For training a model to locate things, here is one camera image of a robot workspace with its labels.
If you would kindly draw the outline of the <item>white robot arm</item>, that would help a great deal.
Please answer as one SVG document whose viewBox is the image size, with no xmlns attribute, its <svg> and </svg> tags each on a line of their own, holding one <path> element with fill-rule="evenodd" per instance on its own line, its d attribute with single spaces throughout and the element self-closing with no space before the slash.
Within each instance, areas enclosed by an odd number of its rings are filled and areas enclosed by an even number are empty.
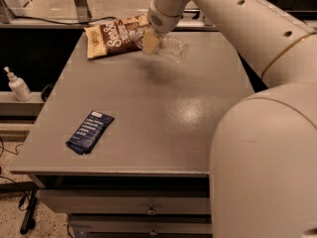
<svg viewBox="0 0 317 238">
<path fill-rule="evenodd" d="M 194 2 L 266 84 L 231 108 L 209 160 L 214 238 L 316 238 L 317 36 L 265 0 L 152 0 L 151 54 Z"/>
</svg>

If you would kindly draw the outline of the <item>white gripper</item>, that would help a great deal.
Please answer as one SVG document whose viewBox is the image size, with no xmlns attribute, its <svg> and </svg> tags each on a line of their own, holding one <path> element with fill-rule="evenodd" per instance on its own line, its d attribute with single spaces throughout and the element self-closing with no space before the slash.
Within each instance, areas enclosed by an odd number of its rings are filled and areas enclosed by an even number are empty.
<svg viewBox="0 0 317 238">
<path fill-rule="evenodd" d="M 159 47 L 163 35 L 171 32 L 180 21 L 190 0 L 152 0 L 147 19 L 150 27 L 143 38 L 143 52 L 151 55 Z"/>
</svg>

